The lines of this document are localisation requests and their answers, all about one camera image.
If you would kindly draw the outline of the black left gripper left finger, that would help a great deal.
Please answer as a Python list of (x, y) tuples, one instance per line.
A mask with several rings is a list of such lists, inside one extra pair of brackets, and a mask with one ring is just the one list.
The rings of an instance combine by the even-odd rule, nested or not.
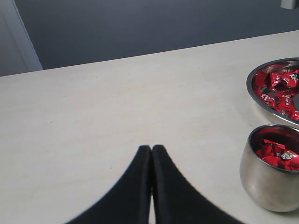
[(139, 146), (118, 182), (70, 224), (147, 224), (152, 184), (152, 151)]

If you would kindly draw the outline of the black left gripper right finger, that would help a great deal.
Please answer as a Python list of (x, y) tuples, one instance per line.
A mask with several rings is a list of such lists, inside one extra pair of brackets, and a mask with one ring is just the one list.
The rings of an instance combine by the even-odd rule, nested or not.
[(239, 224), (202, 196), (180, 173), (166, 148), (152, 149), (153, 199), (157, 224)]

